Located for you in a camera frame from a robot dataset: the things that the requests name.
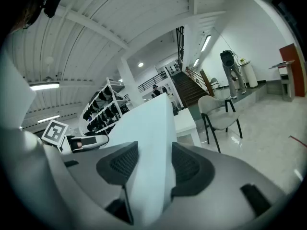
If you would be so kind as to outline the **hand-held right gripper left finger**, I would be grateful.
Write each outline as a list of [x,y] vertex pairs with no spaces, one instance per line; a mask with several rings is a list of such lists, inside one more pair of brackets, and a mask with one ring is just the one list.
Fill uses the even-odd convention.
[[45,148],[56,187],[75,226],[133,226],[129,190],[139,160],[138,142],[61,155]]

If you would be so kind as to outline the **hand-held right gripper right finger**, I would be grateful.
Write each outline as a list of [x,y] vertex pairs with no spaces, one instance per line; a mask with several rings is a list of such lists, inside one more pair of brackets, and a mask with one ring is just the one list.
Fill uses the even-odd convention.
[[176,184],[155,230],[260,230],[286,194],[254,167],[208,149],[172,144]]

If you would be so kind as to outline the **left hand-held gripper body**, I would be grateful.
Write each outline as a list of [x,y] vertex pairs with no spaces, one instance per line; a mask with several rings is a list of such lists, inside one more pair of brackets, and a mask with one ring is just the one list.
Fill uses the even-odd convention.
[[55,146],[60,153],[78,153],[96,150],[108,143],[107,135],[75,137],[73,135],[66,135],[67,129],[67,124],[50,120],[41,139]]

